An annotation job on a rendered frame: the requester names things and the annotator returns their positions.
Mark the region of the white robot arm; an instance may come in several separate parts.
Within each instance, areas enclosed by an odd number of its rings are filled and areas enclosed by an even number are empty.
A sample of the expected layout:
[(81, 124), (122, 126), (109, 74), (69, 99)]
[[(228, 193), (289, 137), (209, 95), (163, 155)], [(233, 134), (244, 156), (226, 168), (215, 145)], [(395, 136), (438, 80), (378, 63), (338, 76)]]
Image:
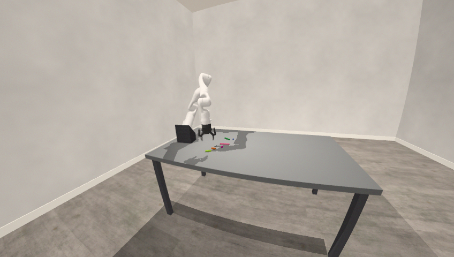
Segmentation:
[[(203, 108), (209, 107), (211, 105), (211, 99), (209, 97), (209, 91), (207, 88), (210, 82), (211, 82), (210, 75), (204, 73), (200, 74), (199, 76), (200, 88), (195, 90), (193, 98), (188, 106), (188, 110), (194, 112), (187, 113), (187, 116), (183, 121), (183, 125), (189, 125), (192, 128), (192, 124), (198, 109), (198, 105), (201, 111), (201, 124), (203, 125), (211, 124), (210, 111)], [(195, 102), (198, 102), (198, 105), (194, 104)]]

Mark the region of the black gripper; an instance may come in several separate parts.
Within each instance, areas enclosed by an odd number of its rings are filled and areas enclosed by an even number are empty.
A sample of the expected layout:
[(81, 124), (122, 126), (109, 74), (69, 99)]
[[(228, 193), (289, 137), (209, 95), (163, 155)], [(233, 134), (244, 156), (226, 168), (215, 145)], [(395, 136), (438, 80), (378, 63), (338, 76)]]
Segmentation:
[[(212, 130), (214, 131), (214, 134), (212, 133)], [(203, 132), (202, 134), (200, 134), (201, 131)], [(202, 141), (203, 141), (202, 136), (204, 134), (209, 134), (209, 133), (213, 136), (213, 140), (214, 140), (214, 136), (216, 135), (216, 132), (215, 132), (215, 128), (211, 128), (211, 124), (207, 124), (207, 125), (202, 124), (202, 129), (198, 129), (198, 136), (201, 137)]]

